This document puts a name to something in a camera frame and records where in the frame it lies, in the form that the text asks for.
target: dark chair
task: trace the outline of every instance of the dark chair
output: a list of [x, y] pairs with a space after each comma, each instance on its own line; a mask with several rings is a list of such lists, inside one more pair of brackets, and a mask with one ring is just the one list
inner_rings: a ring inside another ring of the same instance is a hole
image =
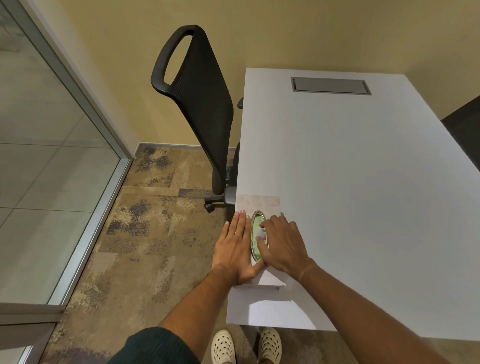
[[[192, 36], [187, 55], [175, 80], [168, 85], [164, 81], [168, 61], [186, 36]], [[233, 166], [227, 167], [233, 104], [215, 54], [201, 27], [186, 25], [173, 33], [156, 60], [151, 82], [157, 92], [177, 103], [212, 164], [212, 190], [217, 196], [205, 199], [205, 209], [211, 213], [215, 210], [214, 203], [235, 205], [240, 143], [235, 150]], [[243, 98], [238, 107], [243, 108]]]

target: foot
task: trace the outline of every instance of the foot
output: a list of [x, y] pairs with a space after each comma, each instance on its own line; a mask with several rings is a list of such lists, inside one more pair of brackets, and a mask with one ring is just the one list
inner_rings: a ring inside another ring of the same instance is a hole
[[235, 359], [235, 346], [233, 346], [233, 339], [227, 330], [220, 330], [213, 337], [212, 363], [237, 364], [237, 360]]
[[274, 328], [264, 328], [260, 335], [258, 359], [269, 359], [274, 364], [279, 364], [282, 358], [282, 341]]

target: dark green shorts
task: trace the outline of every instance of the dark green shorts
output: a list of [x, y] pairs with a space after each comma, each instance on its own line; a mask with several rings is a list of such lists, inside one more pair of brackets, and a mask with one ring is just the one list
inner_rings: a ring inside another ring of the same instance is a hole
[[165, 328], [146, 328], [130, 336], [109, 364], [200, 364], [190, 348]]

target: right hand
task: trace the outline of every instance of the right hand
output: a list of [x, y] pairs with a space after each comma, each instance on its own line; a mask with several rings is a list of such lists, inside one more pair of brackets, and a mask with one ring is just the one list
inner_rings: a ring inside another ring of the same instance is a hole
[[267, 230], [268, 246], [257, 237], [257, 246], [262, 260], [268, 266], [287, 273], [299, 281], [303, 274], [316, 266], [309, 258], [305, 243], [295, 222], [288, 222], [284, 216], [272, 216], [260, 225]]

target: desk surface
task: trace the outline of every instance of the desk surface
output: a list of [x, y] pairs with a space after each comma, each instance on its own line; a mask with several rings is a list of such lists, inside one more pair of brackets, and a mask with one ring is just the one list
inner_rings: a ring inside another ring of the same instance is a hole
[[[243, 105], [238, 194], [280, 196], [310, 256], [419, 335], [480, 340], [480, 173], [404, 75], [249, 68]], [[227, 322], [334, 329], [293, 280], [232, 289]]]

